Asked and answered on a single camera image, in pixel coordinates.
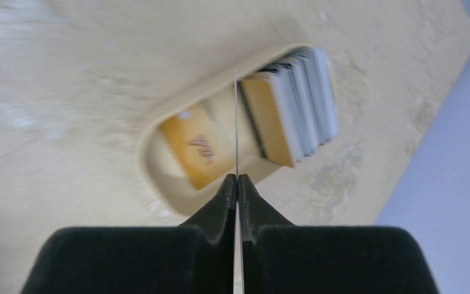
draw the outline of stained surface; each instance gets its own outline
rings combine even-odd
[[[341,134],[259,193],[296,224],[372,224],[470,54],[460,1],[0,0],[0,293],[59,227],[183,221],[138,176],[146,113],[289,42],[327,50]]]

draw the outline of beige tray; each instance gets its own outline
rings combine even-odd
[[[159,131],[159,125],[168,118],[197,103],[208,103],[218,118],[222,118],[222,126],[229,139],[235,145],[235,114],[234,86],[238,79],[261,69],[288,52],[304,47],[305,44],[291,44],[270,48],[245,62],[215,75],[204,83],[189,89],[185,93],[169,99],[167,103],[154,108],[150,118],[156,118],[144,131],[139,146],[138,158],[143,178],[158,190],[163,201],[167,202],[176,212],[192,215],[216,193],[223,176],[211,182],[201,190],[194,190],[187,175],[184,173],[165,138]],[[278,168],[273,162],[260,157],[254,136],[247,120],[247,114],[239,100],[239,173],[248,174],[256,184]],[[233,170],[235,153],[233,149]]]

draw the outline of logo on card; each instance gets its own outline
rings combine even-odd
[[[204,135],[198,135],[195,139],[188,141],[188,145],[190,146],[197,146],[200,147],[197,149],[199,155],[201,157],[206,157],[208,159],[208,163],[211,164],[215,159],[215,154],[208,144],[208,140]]]

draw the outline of stack of cards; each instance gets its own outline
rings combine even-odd
[[[337,134],[324,50],[294,50],[241,84],[256,141],[267,159],[294,167]]]

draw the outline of beige surface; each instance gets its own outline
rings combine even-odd
[[[0,0],[0,293],[59,227],[183,220],[138,175],[147,114],[291,42],[327,49],[341,135],[258,189],[298,224],[370,224],[470,54],[459,0]]]

